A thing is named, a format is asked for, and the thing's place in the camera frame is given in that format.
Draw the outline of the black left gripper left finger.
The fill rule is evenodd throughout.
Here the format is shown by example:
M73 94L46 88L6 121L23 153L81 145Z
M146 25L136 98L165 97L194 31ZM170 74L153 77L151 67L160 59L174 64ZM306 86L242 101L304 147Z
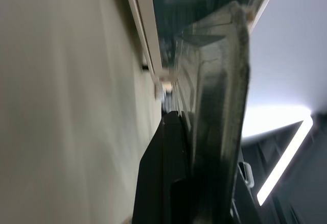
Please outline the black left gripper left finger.
M132 223L189 223L189 162L184 123L164 115L139 163Z

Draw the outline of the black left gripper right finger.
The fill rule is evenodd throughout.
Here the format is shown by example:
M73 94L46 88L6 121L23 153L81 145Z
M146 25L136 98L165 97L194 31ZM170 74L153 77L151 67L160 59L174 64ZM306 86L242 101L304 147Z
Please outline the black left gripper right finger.
M187 26L176 43L176 102L190 143L190 221L230 214L249 83L246 12L236 1Z

